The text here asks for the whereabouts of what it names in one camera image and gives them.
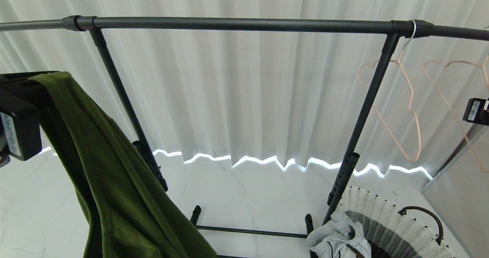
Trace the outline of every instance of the marble floor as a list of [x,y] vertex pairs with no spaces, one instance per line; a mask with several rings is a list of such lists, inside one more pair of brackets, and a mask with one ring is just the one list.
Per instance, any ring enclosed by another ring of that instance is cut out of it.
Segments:
[[[326,199],[336,170],[309,163],[283,171],[276,162],[199,157],[184,163],[181,156],[156,155],[169,196],[189,218],[202,207],[200,225],[306,232],[304,217],[310,213],[318,227],[327,211]],[[375,171],[353,176],[351,185],[372,190],[398,206],[430,209],[419,192],[428,183],[421,172],[390,170],[384,177]],[[82,257],[88,225],[73,185],[53,151],[27,162],[13,160],[0,169],[0,254],[2,258]],[[412,215],[435,228],[422,213]],[[250,258],[308,258],[304,239],[202,231],[220,255]],[[445,241],[458,258],[468,257],[457,240],[445,231]]]

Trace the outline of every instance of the curtain fold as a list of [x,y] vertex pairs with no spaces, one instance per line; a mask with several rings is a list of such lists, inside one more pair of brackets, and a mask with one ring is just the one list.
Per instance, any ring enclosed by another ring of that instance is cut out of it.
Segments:
[[[84,16],[193,16],[409,20],[482,29],[489,0],[0,0],[0,22]],[[154,149],[265,159],[306,166],[311,157],[341,161],[365,93],[357,70],[381,54],[383,35],[305,32],[103,30],[148,140]],[[393,58],[397,58],[402,39]],[[0,72],[69,71],[136,139],[88,33],[67,30],[0,33]],[[438,93],[423,75],[428,60],[481,63],[487,42],[414,39],[403,65],[414,87],[423,150],[417,163],[399,152],[371,112],[356,152],[368,163],[423,166],[435,174],[463,140]],[[368,84],[374,68],[361,76]],[[428,67],[453,108],[463,115],[468,98],[488,95],[472,66]],[[417,150],[407,110],[409,88],[395,63],[388,67],[375,104],[407,153]],[[470,124],[464,123],[465,129]]]

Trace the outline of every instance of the woven basket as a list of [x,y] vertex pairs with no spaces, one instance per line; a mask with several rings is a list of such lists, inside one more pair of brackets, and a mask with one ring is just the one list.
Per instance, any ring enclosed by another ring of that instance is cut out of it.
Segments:
[[[416,209],[430,214],[438,223],[439,235],[406,211]],[[350,187],[345,190],[337,211],[346,213],[353,222],[360,222],[372,246],[372,258],[454,258],[442,238],[440,220],[431,211],[417,206],[399,209],[376,194]],[[342,258],[357,258],[351,249]]]

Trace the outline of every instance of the brown handle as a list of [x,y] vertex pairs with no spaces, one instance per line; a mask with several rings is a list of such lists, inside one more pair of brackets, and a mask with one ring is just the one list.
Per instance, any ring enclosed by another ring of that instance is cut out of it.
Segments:
[[438,245],[442,245],[443,226],[442,226],[442,222],[440,221],[440,219],[438,219],[438,217],[435,215],[435,213],[433,213],[433,212],[431,212],[425,208],[419,207],[419,206],[406,206],[405,208],[403,208],[399,211],[399,214],[406,215],[407,210],[411,210],[411,209],[423,211],[424,213],[429,214],[431,217],[433,217],[433,219],[435,219],[436,223],[438,224],[438,238],[436,238],[435,241],[438,243]]

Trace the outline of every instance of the white sticker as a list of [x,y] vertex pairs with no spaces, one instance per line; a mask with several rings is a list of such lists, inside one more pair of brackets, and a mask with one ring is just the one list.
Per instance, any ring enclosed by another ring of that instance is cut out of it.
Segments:
[[479,109],[479,105],[481,104],[480,101],[476,100],[474,101],[474,103],[472,104],[472,109],[470,110],[470,113],[468,114],[468,120],[469,121],[474,121],[475,119],[475,115],[477,115],[477,110]]
[[5,137],[7,138],[8,148],[11,153],[20,156],[21,149],[19,148],[19,141],[17,140],[14,119],[2,112],[0,112],[0,115],[2,116],[3,130],[5,131]]

